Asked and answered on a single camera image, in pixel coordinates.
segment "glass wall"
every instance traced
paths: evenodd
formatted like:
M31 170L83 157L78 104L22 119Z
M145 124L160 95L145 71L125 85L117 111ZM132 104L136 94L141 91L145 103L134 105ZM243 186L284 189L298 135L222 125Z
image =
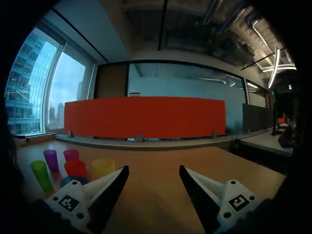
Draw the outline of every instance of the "glass wall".
M246 80L246 82L249 95L249 104L270 109L269 92L249 80Z
M175 96L225 101L226 134L243 131L243 79L182 64L130 64L128 96Z
M87 99L94 60L73 42L57 41L34 28L12 66L5 106L17 135L64 128L65 102Z

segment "red cup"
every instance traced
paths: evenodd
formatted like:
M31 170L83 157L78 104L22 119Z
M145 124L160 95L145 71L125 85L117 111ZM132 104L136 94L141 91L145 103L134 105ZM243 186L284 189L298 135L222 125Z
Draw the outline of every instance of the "red cup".
M79 151L75 149L68 149L64 151L66 161L79 160Z
M79 160L70 160L64 164L68 176L87 177L85 163Z

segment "sky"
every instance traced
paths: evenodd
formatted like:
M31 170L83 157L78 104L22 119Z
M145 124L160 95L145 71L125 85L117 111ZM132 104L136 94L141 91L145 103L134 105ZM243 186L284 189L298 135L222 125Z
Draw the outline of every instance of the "sky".
M83 80L85 66L77 62L65 53L61 54L58 61L50 93L49 108L55 108L57 115L57 107L59 103L76 101L78 84Z

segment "white desk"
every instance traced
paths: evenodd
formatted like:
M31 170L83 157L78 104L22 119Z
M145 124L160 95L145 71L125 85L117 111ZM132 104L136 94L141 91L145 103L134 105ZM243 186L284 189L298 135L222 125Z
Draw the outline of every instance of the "white desk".
M293 148L283 148L278 142L280 135L272 136L272 132L263 133L257 136L246 137L241 139L241 143L263 149L276 154L291 157L293 154Z

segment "desk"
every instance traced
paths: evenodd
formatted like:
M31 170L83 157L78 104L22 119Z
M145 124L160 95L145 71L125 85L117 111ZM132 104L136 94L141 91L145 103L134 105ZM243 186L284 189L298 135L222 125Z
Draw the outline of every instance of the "desk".
M216 147L172 151L123 151L51 141L22 147L18 164L25 176L29 201L44 198L30 163L44 160L43 151L57 151L60 172L52 174L54 190L66 176L63 151L76 149L86 163L87 177L94 178L91 161L113 159L116 168L129 166L129 177L106 225L105 233L204 233L191 200L179 177L182 164L213 180L237 179L260 198L272 198L285 176Z
M293 148L283 148L278 142L280 135L272 136L272 132L263 133L257 136L247 137L241 139L241 143L270 151L272 153L280 154L283 156L291 157Z

